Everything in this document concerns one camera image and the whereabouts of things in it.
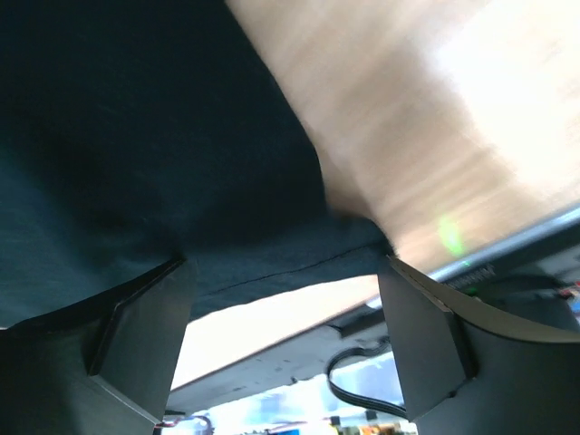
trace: green light spot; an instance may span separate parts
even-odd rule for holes
[[[445,217],[442,217],[439,222],[439,236],[443,246],[445,246],[453,256],[463,256],[465,249],[461,243],[459,230],[453,222]]]

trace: light wood surface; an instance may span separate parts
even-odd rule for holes
[[[374,219],[420,270],[580,199],[580,2],[228,4],[313,141],[331,204]],[[377,291],[354,278],[201,319],[174,385]]]

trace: navy blue cloth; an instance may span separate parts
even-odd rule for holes
[[[4,3],[0,92],[0,326],[176,252],[198,268],[195,319],[390,251],[329,212],[312,144],[217,0]]]

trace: wooden table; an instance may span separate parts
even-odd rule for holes
[[[580,198],[580,3],[229,6],[316,147],[330,203],[374,219],[420,270],[444,266]],[[243,307],[243,316],[287,312],[304,295],[312,307],[324,306],[329,294],[336,313],[377,291],[369,277],[350,285],[342,293],[326,285],[277,296],[284,308],[259,301]],[[321,322],[332,315],[327,311],[296,319],[291,329]],[[218,330],[226,313],[213,314],[222,317],[204,330]],[[192,336],[200,336],[196,324]],[[263,345],[251,343],[239,324],[237,330],[244,350],[201,365],[215,370]],[[288,334],[270,331],[268,340]],[[188,353],[184,347],[182,356]]]

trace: wire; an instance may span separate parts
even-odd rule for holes
[[[346,349],[338,354],[336,354],[330,362],[326,365],[326,380],[328,381],[328,388],[331,393],[341,401],[349,403],[354,406],[359,406],[371,411],[385,412],[387,414],[395,415],[403,419],[407,419],[407,410],[404,407],[390,403],[388,401],[380,401],[372,397],[361,396],[359,394],[354,394],[347,390],[343,390],[341,387],[336,385],[332,381],[332,373],[336,365],[348,358],[353,358],[354,356],[363,356],[365,358],[372,358],[373,356],[378,356],[389,350],[390,343],[388,340],[383,341],[379,346],[372,349],[365,349],[364,347],[353,347],[351,349]]]

